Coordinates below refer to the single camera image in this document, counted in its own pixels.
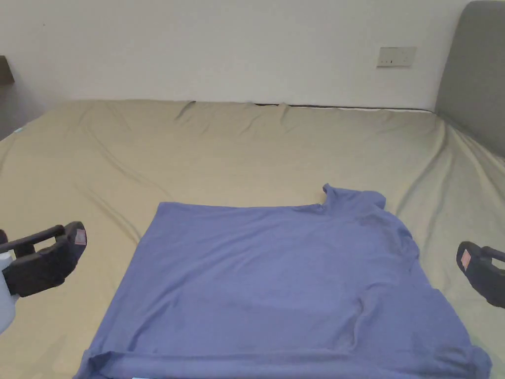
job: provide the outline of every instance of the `wall outlet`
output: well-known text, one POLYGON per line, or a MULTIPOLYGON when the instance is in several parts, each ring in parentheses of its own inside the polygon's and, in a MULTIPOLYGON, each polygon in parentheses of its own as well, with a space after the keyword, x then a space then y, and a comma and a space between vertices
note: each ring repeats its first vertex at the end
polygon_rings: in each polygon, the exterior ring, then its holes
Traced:
POLYGON ((381 48, 377 67, 410 67, 416 57, 413 48, 381 48))

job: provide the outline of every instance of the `bed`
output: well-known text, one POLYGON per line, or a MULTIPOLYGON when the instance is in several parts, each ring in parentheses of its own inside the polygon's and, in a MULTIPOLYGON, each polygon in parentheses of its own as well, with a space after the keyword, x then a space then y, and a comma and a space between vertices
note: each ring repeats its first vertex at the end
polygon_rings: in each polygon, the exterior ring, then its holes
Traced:
MULTIPOLYGON (((505 4, 471 3, 455 42, 486 12, 501 12, 503 20, 505 4)), ((18 301, 16 319, 0 337, 0 378, 76 373, 159 202, 314 204, 324 201, 326 182, 385 195, 386 209, 419 245, 431 284, 490 355, 492 375, 505 377, 503 310, 487 304, 455 263, 461 241, 505 249, 505 160, 493 134, 500 120, 503 138, 504 119, 486 105, 487 121, 467 124, 450 103, 452 65, 464 75, 459 49, 453 45, 442 81, 442 117, 286 104, 77 101, 1 141, 0 209, 10 238, 80 220, 89 240, 63 286, 18 301)))

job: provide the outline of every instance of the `red label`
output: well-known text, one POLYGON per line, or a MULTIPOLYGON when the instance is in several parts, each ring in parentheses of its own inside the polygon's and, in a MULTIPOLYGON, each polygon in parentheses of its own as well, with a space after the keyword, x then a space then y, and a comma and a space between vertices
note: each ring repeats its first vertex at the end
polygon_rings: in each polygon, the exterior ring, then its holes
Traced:
POLYGON ((465 252, 463 253, 463 256, 461 257, 461 264, 465 268, 465 271, 467 270, 468 265, 470 264, 470 259, 472 259, 472 257, 470 256, 470 253, 467 250, 465 250, 465 252))

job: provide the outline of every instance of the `white wall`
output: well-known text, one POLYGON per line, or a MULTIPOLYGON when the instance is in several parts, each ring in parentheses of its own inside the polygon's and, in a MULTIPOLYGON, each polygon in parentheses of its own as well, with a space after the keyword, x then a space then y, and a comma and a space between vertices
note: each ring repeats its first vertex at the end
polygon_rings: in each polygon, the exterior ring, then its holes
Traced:
POLYGON ((70 99, 432 109, 469 0, 0 0, 0 122, 70 99), (417 46, 376 69, 380 46, 417 46))

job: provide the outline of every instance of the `bed sheet wrinkle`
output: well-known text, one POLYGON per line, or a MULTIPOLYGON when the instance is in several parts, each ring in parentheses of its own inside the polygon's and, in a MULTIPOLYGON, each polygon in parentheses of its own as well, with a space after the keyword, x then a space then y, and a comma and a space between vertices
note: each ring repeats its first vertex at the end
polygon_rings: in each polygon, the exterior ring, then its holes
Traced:
POLYGON ((421 170, 416 171, 415 175, 407 181, 408 187, 405 188, 399 195, 400 199, 396 206, 393 208, 392 213, 401 218, 401 212, 409 200, 412 191, 414 191, 420 181, 433 169, 438 158, 442 154, 444 148, 447 146, 447 126, 445 124, 439 127, 439 134, 436 136, 436 145, 426 162, 423 164, 421 170))

